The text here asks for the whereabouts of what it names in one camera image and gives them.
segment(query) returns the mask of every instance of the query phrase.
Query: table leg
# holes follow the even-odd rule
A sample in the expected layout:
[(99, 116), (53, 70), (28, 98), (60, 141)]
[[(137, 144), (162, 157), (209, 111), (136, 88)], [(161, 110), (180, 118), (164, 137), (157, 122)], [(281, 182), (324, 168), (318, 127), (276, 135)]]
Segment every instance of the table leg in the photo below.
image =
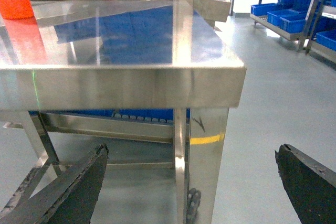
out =
[[(33, 120), (28, 111), (23, 111), (19, 112), (19, 117), (37, 157), (41, 158), (47, 154), (48, 162), (58, 165), (58, 156), (55, 152), (54, 146), (52, 145), (48, 132), (44, 127), (40, 114), (37, 113)], [(50, 166), (47, 174), (50, 179), (55, 179), (59, 174), (61, 174), (61, 170), (59, 166)]]
[(228, 111), (228, 108), (191, 110), (189, 187), (202, 194), (195, 224), (211, 224)]
[(186, 224), (188, 190), (188, 143), (186, 109), (174, 109), (174, 153), (177, 199), (177, 224)]

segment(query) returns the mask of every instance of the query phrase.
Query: scratch mark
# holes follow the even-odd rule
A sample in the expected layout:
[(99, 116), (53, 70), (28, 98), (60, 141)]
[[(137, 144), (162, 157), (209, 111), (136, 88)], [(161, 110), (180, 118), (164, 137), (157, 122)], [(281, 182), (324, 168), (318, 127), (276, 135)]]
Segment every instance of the scratch mark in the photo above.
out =
[(202, 118), (199, 117), (199, 121), (195, 118), (193, 118), (193, 121), (195, 121), (196, 123), (199, 124), (199, 126), (202, 128), (203, 132), (205, 133), (205, 128), (204, 128), (204, 125), (203, 125), (203, 122), (202, 122)]

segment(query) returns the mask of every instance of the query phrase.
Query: table top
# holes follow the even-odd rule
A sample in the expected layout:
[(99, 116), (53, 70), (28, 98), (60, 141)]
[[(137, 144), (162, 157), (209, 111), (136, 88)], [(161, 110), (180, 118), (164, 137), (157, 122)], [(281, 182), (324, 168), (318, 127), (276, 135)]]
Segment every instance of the table top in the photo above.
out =
[(41, 2), (0, 22), (0, 110), (238, 106), (246, 69), (185, 2)]

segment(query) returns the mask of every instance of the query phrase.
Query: lower shelf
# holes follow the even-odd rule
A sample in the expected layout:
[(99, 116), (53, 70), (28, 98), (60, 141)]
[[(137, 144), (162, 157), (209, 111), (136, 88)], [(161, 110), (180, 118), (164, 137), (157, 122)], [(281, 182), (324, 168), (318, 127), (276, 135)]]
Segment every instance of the lower shelf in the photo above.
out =
[(328, 60), (331, 60), (332, 62), (336, 63), (336, 51), (331, 50), (328, 47), (325, 47), (324, 45), (321, 45), (317, 43), (316, 41), (313, 41), (310, 48), (313, 52), (316, 52), (317, 54), (325, 57)]
[(277, 33), (278, 35), (280, 35), (281, 37), (289, 40), (289, 41), (295, 41), (295, 40), (299, 40), (300, 37), (302, 36), (302, 33), (297, 33), (297, 34), (290, 34), (282, 29), (280, 29), (279, 27), (272, 25), (271, 23), (267, 22), (267, 16), (256, 16), (251, 14), (250, 15), (251, 18), (257, 22), (260, 23), (261, 25), (265, 26), (266, 28), (274, 31), (275, 33)]

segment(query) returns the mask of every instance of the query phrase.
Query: gray floor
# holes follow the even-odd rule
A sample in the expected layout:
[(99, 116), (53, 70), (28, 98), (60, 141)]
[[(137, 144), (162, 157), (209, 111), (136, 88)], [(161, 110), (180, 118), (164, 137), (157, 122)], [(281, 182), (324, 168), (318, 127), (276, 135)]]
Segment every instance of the gray floor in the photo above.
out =
[[(297, 54), (293, 43), (275, 38), (259, 25), (254, 27), (249, 18), (217, 26), (223, 31), (218, 35), (248, 71), (240, 106), (229, 115), (213, 224), (299, 224), (278, 175), (274, 150), (289, 143), (336, 171), (336, 71)], [(74, 159), (87, 145), (106, 141), (63, 134), (51, 137), (56, 150), (63, 153), (61, 158)], [(36, 159), (22, 130), (1, 128), (0, 142), (3, 206)], [(160, 155), (170, 155), (165, 146), (159, 150)], [(114, 154), (122, 156), (123, 151)], [(92, 223), (173, 223), (174, 217), (168, 214), (175, 208), (172, 176), (162, 170), (139, 172), (139, 185), (127, 172), (109, 173), (102, 191), (105, 196), (99, 198)], [(148, 187), (151, 198), (145, 193)], [(162, 198), (163, 204), (154, 208), (151, 202)], [(123, 206), (129, 199), (133, 201), (128, 209)], [(116, 212), (111, 218), (101, 217)]]

